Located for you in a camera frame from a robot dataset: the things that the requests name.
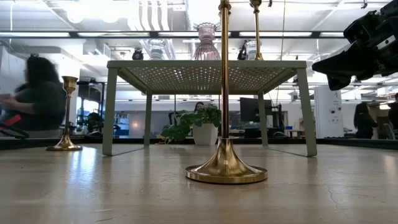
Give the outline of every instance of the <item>brass candlestick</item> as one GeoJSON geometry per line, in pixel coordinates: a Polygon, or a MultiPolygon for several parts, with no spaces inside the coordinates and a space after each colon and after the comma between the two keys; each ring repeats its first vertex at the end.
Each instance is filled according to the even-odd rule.
{"type": "Polygon", "coordinates": [[[235,153],[229,138],[228,126],[228,16],[231,5],[229,0],[221,0],[221,95],[223,98],[221,133],[217,151],[203,165],[185,169],[185,176],[192,180],[213,184],[249,184],[267,179],[267,170],[245,164],[235,153]]]}
{"type": "Polygon", "coordinates": [[[70,110],[70,98],[71,94],[76,89],[77,78],[63,76],[63,89],[67,93],[67,115],[65,119],[65,132],[56,146],[47,147],[47,151],[77,151],[81,150],[81,146],[76,146],[69,137],[69,110],[70,110]]]}
{"type": "Polygon", "coordinates": [[[256,57],[254,58],[255,60],[263,60],[262,54],[260,52],[260,26],[259,26],[259,7],[261,5],[262,0],[250,0],[250,6],[253,7],[254,9],[254,14],[256,15],[256,57]]]}

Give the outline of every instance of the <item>woman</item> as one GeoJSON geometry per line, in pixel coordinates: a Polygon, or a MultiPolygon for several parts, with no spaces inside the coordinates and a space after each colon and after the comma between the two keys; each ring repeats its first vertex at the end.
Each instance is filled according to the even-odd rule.
{"type": "Polygon", "coordinates": [[[0,104],[6,110],[0,122],[18,116],[21,120],[12,127],[27,132],[31,138],[59,137],[59,126],[65,116],[65,96],[54,64],[31,55],[26,61],[25,84],[16,89],[14,97],[0,97],[0,104]]]}
{"type": "Polygon", "coordinates": [[[371,139],[373,136],[373,128],[377,127],[369,114],[369,106],[366,103],[360,103],[355,107],[354,126],[358,130],[356,138],[371,139]]]}
{"type": "Polygon", "coordinates": [[[205,104],[204,103],[202,103],[202,102],[198,102],[196,105],[195,105],[195,109],[193,110],[193,112],[194,113],[196,113],[198,110],[200,110],[200,108],[202,107],[202,106],[204,106],[205,104]]]}

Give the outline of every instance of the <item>glass vase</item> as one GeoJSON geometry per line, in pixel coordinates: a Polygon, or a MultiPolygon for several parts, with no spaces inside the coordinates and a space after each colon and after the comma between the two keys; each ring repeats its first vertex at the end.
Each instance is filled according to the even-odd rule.
{"type": "Polygon", "coordinates": [[[257,42],[255,40],[249,40],[246,42],[246,52],[248,53],[247,60],[254,60],[257,53],[257,42]]]}
{"type": "Polygon", "coordinates": [[[214,46],[216,26],[202,23],[198,26],[200,45],[193,55],[194,60],[221,60],[220,53],[214,46]]]}
{"type": "Polygon", "coordinates": [[[160,39],[151,39],[148,41],[150,48],[150,60],[163,60],[165,41],[160,39]]]}

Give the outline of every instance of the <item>black hair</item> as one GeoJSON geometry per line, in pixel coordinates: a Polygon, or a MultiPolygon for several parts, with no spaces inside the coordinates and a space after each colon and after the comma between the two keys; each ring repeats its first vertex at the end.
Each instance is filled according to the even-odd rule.
{"type": "Polygon", "coordinates": [[[26,61],[26,83],[18,87],[16,92],[28,87],[36,87],[45,82],[61,84],[55,65],[48,59],[32,54],[26,61]]]}
{"type": "Polygon", "coordinates": [[[368,104],[362,102],[355,107],[355,114],[354,114],[354,127],[358,127],[358,119],[360,114],[369,114],[368,104]]]}
{"type": "Polygon", "coordinates": [[[202,102],[198,102],[198,103],[196,103],[196,105],[195,105],[195,109],[193,110],[193,112],[196,112],[196,111],[198,111],[198,110],[197,110],[197,107],[198,107],[198,105],[202,105],[202,106],[204,106],[205,104],[204,104],[204,103],[202,103],[202,102]]]}

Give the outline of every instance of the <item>white plant pot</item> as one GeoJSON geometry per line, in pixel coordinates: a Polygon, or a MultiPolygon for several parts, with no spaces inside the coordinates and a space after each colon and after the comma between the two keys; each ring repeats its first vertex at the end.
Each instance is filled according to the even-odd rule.
{"type": "Polygon", "coordinates": [[[193,125],[193,140],[198,146],[216,144],[218,128],[214,124],[203,124],[201,127],[193,125]]]}

